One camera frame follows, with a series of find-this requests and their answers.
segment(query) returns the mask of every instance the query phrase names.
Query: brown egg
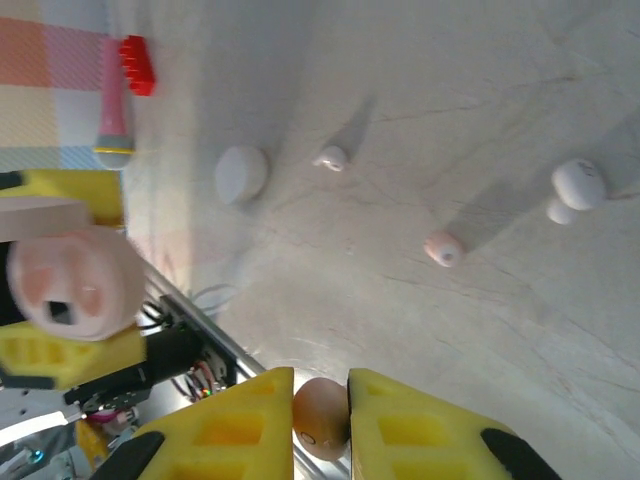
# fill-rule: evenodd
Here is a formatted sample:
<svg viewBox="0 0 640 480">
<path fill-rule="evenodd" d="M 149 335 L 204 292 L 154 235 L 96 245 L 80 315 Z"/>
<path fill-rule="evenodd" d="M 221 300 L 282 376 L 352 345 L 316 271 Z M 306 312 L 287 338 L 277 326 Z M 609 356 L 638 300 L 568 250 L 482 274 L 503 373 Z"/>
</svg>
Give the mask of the brown egg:
<svg viewBox="0 0 640 480">
<path fill-rule="evenodd" d="M 305 450 L 321 460 L 337 460 L 349 441 L 347 389 L 314 378 L 293 397 L 293 429 Z"/>
</svg>

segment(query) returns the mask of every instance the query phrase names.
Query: pink toy microphone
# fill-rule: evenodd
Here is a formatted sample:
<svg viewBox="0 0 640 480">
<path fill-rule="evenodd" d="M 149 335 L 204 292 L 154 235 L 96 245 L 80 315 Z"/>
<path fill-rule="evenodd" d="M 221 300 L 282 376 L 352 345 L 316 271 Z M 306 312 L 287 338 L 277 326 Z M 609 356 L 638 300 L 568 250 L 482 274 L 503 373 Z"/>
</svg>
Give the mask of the pink toy microphone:
<svg viewBox="0 0 640 480">
<path fill-rule="evenodd" d="M 124 124 L 119 48 L 119 40 L 105 38 L 102 48 L 102 119 L 93 148 L 98 161 L 109 170 L 122 170 L 135 151 Z"/>
</svg>

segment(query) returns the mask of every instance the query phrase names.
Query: red lego brick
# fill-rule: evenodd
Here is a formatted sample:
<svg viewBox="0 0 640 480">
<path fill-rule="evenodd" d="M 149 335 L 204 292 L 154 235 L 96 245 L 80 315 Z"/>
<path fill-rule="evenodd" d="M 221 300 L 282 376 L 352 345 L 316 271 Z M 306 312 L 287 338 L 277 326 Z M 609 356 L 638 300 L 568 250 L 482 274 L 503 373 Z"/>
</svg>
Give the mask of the red lego brick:
<svg viewBox="0 0 640 480">
<path fill-rule="evenodd" d="M 145 39 L 137 35 L 129 35 L 122 40 L 120 56 L 125 77 L 129 81 L 129 89 L 134 95 L 150 96 L 156 86 L 156 77 Z"/>
</svg>

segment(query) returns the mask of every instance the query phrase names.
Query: checkered cloth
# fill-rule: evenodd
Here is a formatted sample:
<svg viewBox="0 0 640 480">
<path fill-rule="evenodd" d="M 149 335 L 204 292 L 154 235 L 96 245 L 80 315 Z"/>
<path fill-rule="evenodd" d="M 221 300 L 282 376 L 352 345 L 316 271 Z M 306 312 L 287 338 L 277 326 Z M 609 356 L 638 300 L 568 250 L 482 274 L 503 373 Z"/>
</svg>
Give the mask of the checkered cloth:
<svg viewBox="0 0 640 480">
<path fill-rule="evenodd" d="M 100 169 L 104 0 L 0 1 L 0 171 Z"/>
</svg>

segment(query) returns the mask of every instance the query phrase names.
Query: white marble surface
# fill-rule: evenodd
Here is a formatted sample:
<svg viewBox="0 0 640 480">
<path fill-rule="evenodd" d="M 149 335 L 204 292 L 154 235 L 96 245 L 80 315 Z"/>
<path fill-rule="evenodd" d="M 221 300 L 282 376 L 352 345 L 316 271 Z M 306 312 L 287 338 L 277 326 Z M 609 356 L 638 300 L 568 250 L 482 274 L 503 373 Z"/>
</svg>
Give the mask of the white marble surface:
<svg viewBox="0 0 640 480">
<path fill-rule="evenodd" d="M 222 326 L 267 366 L 367 366 L 493 416 L 565 479 L 640 476 L 640 199 L 570 227 L 552 168 L 640 190 L 635 0 L 117 0 L 151 41 L 130 232 L 178 286 L 236 292 Z M 327 142 L 353 156 L 312 166 Z M 216 198 L 227 147 L 271 179 Z M 448 228 L 453 270 L 422 251 Z M 207 306 L 215 299 L 202 295 Z"/>
</svg>

